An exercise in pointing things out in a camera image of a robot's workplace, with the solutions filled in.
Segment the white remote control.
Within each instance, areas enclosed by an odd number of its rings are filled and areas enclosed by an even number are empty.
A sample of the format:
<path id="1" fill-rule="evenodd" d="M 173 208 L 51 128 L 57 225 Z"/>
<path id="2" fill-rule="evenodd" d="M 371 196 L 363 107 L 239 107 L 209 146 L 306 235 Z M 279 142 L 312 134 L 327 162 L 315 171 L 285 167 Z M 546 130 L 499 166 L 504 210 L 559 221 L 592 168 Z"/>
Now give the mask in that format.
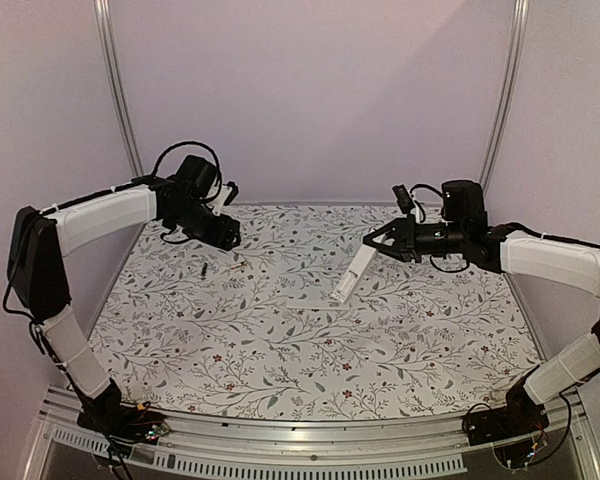
<path id="1" fill-rule="evenodd" d="M 362 280 L 367 267 L 376 254 L 377 250 L 375 248 L 361 245 L 349 266 L 342 274 L 336 287 L 331 292 L 330 298 L 340 303 L 346 303 Z"/>

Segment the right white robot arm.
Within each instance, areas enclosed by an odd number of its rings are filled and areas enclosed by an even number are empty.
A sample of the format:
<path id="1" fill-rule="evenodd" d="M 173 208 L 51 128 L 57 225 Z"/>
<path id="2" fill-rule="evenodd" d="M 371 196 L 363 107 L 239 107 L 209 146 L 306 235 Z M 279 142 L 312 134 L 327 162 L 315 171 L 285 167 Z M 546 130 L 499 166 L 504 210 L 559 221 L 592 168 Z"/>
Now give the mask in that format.
<path id="1" fill-rule="evenodd" d="M 364 245 L 401 262 L 423 257 L 459 254 L 470 265 L 497 274 L 518 274 L 568 285 L 600 299 L 600 245 L 539 233 L 518 223 L 488 223 L 480 184 L 452 180 L 437 190 L 442 200 L 438 223 L 420 223 L 416 203 L 403 185 L 393 188 L 401 217 L 363 238 Z M 523 380 L 506 396 L 497 427 L 517 436 L 532 424 L 535 407 L 600 369 L 600 316 L 590 332 L 565 347 Z"/>

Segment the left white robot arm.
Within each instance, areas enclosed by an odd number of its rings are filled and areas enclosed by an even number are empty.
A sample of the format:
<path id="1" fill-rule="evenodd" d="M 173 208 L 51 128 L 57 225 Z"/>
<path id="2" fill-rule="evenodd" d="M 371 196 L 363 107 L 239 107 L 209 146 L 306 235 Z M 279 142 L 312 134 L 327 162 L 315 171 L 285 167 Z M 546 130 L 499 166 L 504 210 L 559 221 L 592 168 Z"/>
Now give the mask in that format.
<path id="1" fill-rule="evenodd" d="M 7 261 L 6 298 L 17 297 L 9 315 L 28 320 L 31 339 L 66 376 L 83 409 L 108 434 L 128 426 L 121 392 L 95 357 L 72 307 L 65 260 L 74 251 L 126 228 L 162 223 L 168 234 L 180 231 L 223 251 L 240 243 L 240 224 L 225 214 L 239 193 L 225 181 L 219 158 L 186 156 L 166 178 L 156 170 L 90 195 L 54 204 L 31 206 L 15 217 Z"/>

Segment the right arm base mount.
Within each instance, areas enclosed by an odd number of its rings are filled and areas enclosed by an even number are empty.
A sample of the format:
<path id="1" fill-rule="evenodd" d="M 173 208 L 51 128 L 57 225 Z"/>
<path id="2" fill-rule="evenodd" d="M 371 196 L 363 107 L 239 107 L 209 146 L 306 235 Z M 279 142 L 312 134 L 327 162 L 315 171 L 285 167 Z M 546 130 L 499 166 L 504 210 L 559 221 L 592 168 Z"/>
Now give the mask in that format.
<path id="1" fill-rule="evenodd" d="M 463 416 L 461 424 L 471 446 L 508 440 L 548 427 L 549 419 L 543 407 L 520 413 L 508 407 L 489 408 L 484 403 L 474 405 Z"/>

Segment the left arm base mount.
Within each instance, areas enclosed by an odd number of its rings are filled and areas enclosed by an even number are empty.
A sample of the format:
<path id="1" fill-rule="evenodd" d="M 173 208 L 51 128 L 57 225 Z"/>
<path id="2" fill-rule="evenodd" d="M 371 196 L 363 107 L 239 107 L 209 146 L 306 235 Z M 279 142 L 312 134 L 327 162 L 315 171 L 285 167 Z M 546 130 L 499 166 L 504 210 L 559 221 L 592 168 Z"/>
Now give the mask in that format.
<path id="1" fill-rule="evenodd" d="M 82 411 L 77 424 L 125 444 L 156 444 L 170 433 L 165 415 L 153 410 L 149 401 L 134 406 L 119 405 L 108 418 Z"/>

